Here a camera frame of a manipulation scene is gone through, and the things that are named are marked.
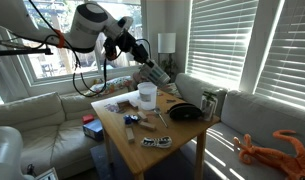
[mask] lamp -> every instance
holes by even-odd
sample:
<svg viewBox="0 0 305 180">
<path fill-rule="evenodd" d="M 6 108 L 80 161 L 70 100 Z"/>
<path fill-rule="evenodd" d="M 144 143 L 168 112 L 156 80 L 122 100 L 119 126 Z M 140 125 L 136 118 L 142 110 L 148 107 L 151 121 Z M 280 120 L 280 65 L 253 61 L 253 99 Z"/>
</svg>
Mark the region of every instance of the lamp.
<svg viewBox="0 0 305 180">
<path fill-rule="evenodd" d="M 171 78 L 172 75 L 172 54 L 175 53 L 175 39 L 176 33 L 159 33 L 158 34 L 158 64 L 163 70 L 168 73 Z M 161 54 L 168 54 L 168 63 L 164 65 L 160 62 Z"/>
</svg>

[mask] orange stuffed toy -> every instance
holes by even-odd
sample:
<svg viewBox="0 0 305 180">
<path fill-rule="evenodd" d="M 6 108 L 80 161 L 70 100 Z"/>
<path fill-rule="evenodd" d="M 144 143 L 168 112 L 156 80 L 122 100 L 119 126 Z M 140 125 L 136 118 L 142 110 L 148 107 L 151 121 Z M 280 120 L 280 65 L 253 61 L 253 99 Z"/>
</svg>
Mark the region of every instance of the orange stuffed toy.
<svg viewBox="0 0 305 180">
<path fill-rule="evenodd" d="M 295 133 L 295 131 L 278 130 L 273 133 L 273 137 L 290 142 L 295 148 L 296 157 L 289 156 L 276 149 L 253 146 L 251 136 L 246 134 L 244 135 L 245 145 L 234 137 L 235 144 L 241 148 L 240 160 L 246 164 L 251 164 L 250 157 L 254 157 L 266 165 L 283 170 L 288 174 L 288 180 L 305 180 L 305 148 L 298 139 L 283 135 L 284 133 Z"/>
</svg>

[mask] plastic container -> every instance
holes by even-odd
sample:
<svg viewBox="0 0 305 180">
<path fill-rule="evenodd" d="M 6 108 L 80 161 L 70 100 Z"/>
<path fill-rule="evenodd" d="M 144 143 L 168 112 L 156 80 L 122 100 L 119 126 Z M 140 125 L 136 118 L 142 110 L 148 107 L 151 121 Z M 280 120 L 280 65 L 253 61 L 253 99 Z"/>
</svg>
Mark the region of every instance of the plastic container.
<svg viewBox="0 0 305 180">
<path fill-rule="evenodd" d="M 138 85 L 141 108 L 144 110 L 152 110 L 156 106 L 157 86 L 151 82 L 144 82 Z"/>
</svg>

